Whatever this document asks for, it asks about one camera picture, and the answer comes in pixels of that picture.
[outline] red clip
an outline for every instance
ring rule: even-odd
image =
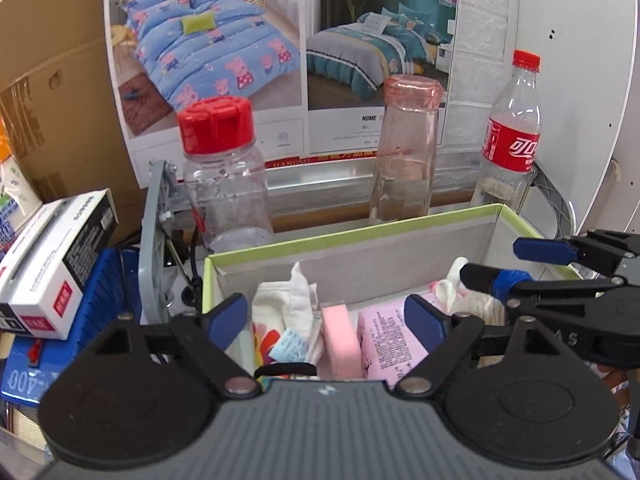
[[[29,366],[37,367],[40,364],[40,356],[42,355],[42,347],[44,346],[43,339],[36,339],[31,348],[27,352],[29,359]]]

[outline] brown rug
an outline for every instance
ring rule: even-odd
[[[146,73],[132,77],[118,90],[124,120],[136,136],[174,111]]]

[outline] coca-cola bottle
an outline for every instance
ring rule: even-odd
[[[489,114],[482,165],[472,205],[507,204],[517,208],[529,185],[540,139],[540,98],[536,75],[540,57],[513,53],[513,75]]]

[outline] bed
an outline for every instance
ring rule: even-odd
[[[364,30],[363,14],[356,23],[322,30],[306,42],[306,66],[311,75],[348,86],[362,102],[370,101],[393,74],[434,72],[441,39],[431,25],[402,14],[391,16],[382,34]]]
[[[124,0],[133,56],[176,110],[212,96],[251,97],[300,69],[296,46],[244,0]]]

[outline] pink sponge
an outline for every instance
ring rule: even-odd
[[[362,354],[358,335],[351,325],[346,305],[321,309],[324,346],[334,379],[363,379]]]

